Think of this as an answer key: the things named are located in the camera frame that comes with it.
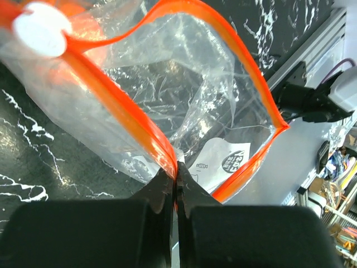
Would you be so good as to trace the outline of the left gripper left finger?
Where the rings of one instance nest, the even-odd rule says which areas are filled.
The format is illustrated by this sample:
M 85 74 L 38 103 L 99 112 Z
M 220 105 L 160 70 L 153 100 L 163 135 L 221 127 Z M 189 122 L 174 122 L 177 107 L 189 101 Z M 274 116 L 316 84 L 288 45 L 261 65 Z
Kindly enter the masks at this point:
M 33 202 L 1 236 L 2 267 L 170 267 L 174 181 L 127 199 Z

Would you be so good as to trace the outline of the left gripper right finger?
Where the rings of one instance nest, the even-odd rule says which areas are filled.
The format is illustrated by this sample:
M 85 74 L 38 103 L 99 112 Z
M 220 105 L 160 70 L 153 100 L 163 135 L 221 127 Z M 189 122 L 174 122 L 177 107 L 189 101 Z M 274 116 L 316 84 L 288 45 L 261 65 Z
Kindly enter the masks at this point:
M 181 267 L 342 267 L 311 209 L 222 205 L 181 162 L 177 214 Z

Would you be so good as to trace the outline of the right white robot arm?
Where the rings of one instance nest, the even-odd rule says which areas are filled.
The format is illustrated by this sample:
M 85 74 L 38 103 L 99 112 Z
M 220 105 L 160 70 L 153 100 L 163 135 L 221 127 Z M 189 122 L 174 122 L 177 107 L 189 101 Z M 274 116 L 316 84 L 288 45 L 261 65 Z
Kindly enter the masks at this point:
M 273 89 L 278 109 L 289 113 L 285 121 L 337 122 L 356 111 L 356 62 L 341 60 L 316 88 L 306 85 L 306 63 L 300 61 Z

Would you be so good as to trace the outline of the clear zip top bag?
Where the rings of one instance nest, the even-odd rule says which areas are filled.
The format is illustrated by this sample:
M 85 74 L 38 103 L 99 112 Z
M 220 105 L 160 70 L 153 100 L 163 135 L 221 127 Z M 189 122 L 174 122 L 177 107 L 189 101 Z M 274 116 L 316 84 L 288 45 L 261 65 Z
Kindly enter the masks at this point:
M 1 2 L 1 61 L 57 126 L 122 173 L 191 176 L 224 203 L 289 128 L 217 1 L 85 1 L 105 39 L 50 1 Z

